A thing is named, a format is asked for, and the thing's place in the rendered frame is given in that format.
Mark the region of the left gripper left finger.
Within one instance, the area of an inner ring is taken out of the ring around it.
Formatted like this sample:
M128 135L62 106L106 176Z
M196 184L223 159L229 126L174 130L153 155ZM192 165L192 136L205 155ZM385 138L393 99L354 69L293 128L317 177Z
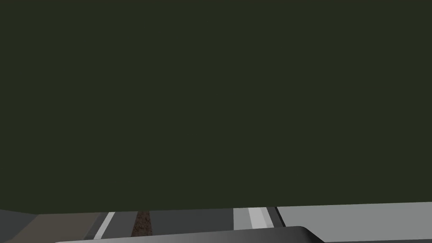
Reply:
M137 213L137 211L100 213L84 240L130 237Z

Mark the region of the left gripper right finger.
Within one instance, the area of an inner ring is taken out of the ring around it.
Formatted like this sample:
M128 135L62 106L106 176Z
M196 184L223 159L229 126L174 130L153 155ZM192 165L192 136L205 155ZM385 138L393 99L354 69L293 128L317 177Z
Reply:
M233 223L234 230L286 226L277 207L234 208Z

